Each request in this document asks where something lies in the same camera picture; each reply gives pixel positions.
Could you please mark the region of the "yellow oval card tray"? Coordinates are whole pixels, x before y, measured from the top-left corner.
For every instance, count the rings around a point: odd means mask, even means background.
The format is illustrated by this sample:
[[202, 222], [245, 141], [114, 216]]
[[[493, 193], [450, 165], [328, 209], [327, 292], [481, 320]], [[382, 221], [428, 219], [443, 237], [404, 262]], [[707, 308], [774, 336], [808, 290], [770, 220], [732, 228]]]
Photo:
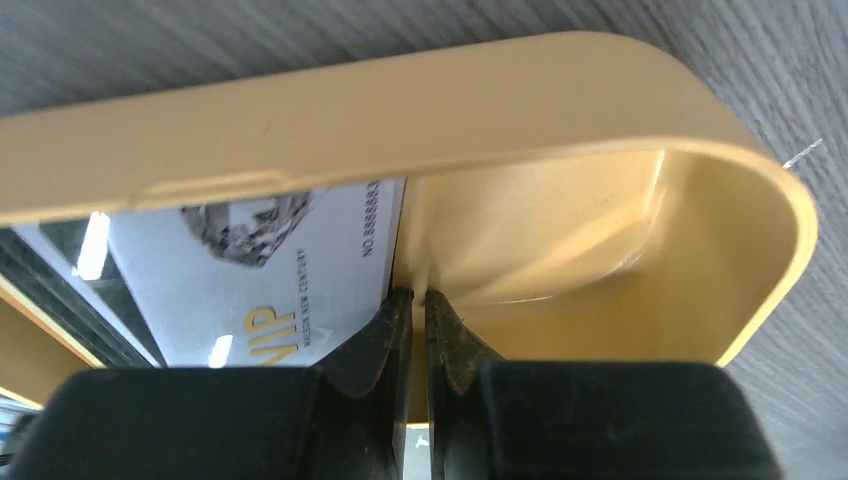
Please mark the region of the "yellow oval card tray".
[[[798, 281], [819, 230], [808, 189], [687, 67], [612, 34], [1, 121], [1, 230], [389, 179], [405, 187], [385, 298], [413, 293], [415, 418], [429, 291], [509, 360], [721, 367]], [[1, 276], [4, 396], [38, 408], [97, 368]]]

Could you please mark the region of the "white VIP card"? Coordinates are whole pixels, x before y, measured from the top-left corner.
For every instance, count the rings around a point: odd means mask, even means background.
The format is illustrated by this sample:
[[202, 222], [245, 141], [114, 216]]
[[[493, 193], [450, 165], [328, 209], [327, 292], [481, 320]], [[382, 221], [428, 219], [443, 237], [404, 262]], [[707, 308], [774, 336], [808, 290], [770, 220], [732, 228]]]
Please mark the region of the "white VIP card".
[[10, 226], [152, 367], [310, 365], [389, 287], [401, 179]]

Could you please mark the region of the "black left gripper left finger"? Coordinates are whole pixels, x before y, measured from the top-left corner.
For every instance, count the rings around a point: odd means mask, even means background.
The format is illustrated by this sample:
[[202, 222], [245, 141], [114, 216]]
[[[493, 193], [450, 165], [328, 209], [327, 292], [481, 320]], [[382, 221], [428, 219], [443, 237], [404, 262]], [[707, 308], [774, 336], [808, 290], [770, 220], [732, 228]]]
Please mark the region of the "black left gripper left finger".
[[398, 479], [413, 295], [308, 367], [98, 369], [31, 424], [9, 479]]

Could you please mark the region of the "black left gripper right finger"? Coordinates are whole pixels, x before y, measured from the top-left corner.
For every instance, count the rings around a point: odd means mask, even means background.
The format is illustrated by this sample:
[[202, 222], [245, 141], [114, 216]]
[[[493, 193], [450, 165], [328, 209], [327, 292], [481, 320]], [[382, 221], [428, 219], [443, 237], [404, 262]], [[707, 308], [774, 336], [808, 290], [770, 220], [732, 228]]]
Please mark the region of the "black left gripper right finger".
[[424, 300], [436, 479], [779, 479], [743, 392], [692, 362], [507, 360]]

